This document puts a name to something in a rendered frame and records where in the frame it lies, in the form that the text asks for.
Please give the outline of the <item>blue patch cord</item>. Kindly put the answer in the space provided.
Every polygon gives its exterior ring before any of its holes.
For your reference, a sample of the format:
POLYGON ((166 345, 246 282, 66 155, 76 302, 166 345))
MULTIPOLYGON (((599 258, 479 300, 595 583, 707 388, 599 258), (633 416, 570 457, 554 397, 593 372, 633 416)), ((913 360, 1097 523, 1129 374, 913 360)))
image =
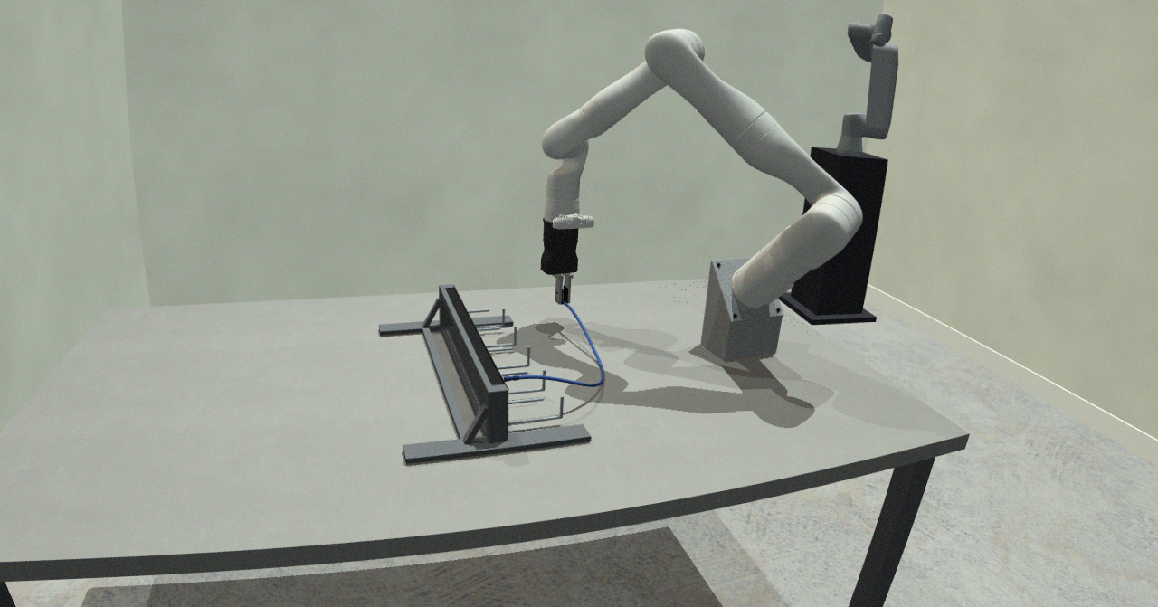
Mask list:
MULTIPOLYGON (((569 307, 569 309, 571 310, 571 313, 574 313, 574 308, 571 308, 565 301, 563 302, 563 305, 566 305, 569 307)), ((576 313, 574 313, 574 316, 576 316, 576 313)), ((584 336, 589 342, 589 345, 591 345, 592 350, 594 351, 594 354, 598 358, 598 363, 599 363, 599 366, 600 366, 600 370, 601 370, 601 374, 603 374, 603 379, 601 379, 600 382, 598 382, 598 383, 576 382, 576 381, 567 380, 567 379, 557 379, 557 376, 544 376, 544 375, 521 375, 521 376, 516 375, 516 376, 512 376, 512 380, 516 381, 516 380, 520 380, 520 379, 545 379, 545 380, 554 380, 554 381, 557 381, 557 382, 567 382, 567 383, 581 385, 582 387, 599 387, 599 385, 603 383, 603 380, 604 380, 603 361, 601 361, 601 359, 599 358, 598 352, 596 352, 593 343, 591 342, 588 334, 586 332, 586 330, 584 330, 582 321, 580 321, 580 319, 578 316, 576 316, 576 321, 578 321, 578 323, 580 326, 582 326, 584 336)))

